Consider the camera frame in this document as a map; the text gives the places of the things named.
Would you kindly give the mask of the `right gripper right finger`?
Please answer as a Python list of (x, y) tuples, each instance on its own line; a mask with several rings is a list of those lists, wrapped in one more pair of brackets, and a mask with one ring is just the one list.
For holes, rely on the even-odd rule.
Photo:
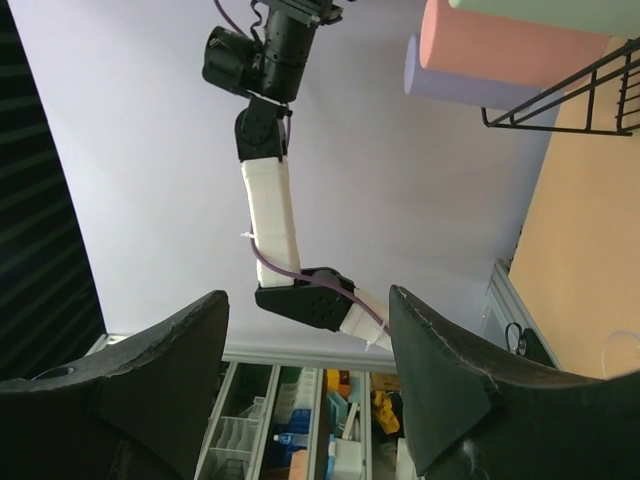
[(635, 479), (639, 376), (514, 355), (400, 286), (389, 291), (404, 432), (424, 479)]

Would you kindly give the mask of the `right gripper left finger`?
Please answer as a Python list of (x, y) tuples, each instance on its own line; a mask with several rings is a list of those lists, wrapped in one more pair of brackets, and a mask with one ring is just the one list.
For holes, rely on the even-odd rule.
[(4, 479), (192, 479), (229, 320), (212, 291), (33, 379), (1, 384)]

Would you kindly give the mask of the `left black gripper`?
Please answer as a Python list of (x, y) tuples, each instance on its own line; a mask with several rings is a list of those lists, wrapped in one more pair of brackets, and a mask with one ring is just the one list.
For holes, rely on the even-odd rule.
[(272, 0), (269, 7), (305, 25), (331, 25), (342, 20), (344, 9), (330, 0)]

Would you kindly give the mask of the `tall purple cup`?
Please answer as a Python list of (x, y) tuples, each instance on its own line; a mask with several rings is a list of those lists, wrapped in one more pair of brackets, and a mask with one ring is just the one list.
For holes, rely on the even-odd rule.
[(420, 35), (410, 37), (404, 67), (406, 95), (509, 111), (542, 92), (536, 87), (425, 69), (419, 61)]

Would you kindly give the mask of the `tall pink cup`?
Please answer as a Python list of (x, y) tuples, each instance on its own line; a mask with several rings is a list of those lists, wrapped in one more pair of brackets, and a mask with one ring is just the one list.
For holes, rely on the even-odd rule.
[(428, 1), (419, 58), (425, 69), (546, 89), (599, 60), (608, 43), (606, 35)]

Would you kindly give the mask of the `tall green cup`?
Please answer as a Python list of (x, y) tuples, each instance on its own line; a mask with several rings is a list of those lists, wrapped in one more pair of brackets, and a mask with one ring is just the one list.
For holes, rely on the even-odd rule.
[(639, 0), (460, 0), (456, 9), (609, 36), (639, 37)]

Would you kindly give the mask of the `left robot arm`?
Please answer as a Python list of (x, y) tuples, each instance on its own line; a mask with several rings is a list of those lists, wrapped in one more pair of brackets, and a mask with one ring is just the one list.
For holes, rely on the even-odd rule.
[(249, 31), (233, 20), (215, 27), (203, 79), (247, 99), (234, 137), (246, 189), (256, 258), (254, 298), (267, 312), (391, 350), (389, 308), (329, 267), (304, 269), (294, 224), (288, 165), (291, 103), (319, 27), (338, 23), (332, 1), (268, 1)]

